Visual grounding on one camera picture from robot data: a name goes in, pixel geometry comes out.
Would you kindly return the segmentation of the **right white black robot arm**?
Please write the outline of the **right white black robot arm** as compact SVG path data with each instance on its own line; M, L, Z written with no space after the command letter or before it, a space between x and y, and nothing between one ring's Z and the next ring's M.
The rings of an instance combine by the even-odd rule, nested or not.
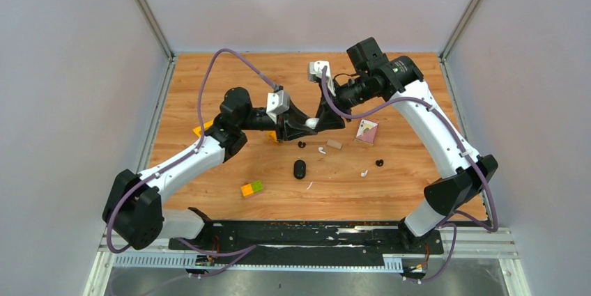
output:
M408 122L429 152L439 180L424 188L424 200L399 225L398 243L407 252L416 252L426 242L426 234L442 226L459 208L481 192L489 200L489 231L498 230L489 181L498 169L493 155L473 148L451 124L436 102L424 75L408 56L389 59L372 37L346 51L355 70L354 79L339 85L330 76L327 61L312 61L310 81L319 84L321 108L337 120L353 119L351 109L373 98L383 98L379 111L394 107Z

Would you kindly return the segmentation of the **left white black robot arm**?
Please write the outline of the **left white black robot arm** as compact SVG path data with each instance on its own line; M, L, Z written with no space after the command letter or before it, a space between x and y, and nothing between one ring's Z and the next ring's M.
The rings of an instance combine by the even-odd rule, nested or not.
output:
M196 249L208 248L214 232L202 213L165 210L164 203L197 176L236 155L247 142L245 131L274 130L278 141L288 141L315 134L319 121L319 115L310 117L299 110L282 89L268 94L266 107L253 107L245 88L228 90L213 124L195 143L150 169L125 169L116 176L102 214L109 250L140 250L167 238L185 238ZM114 234L126 241L126 247L114 246Z

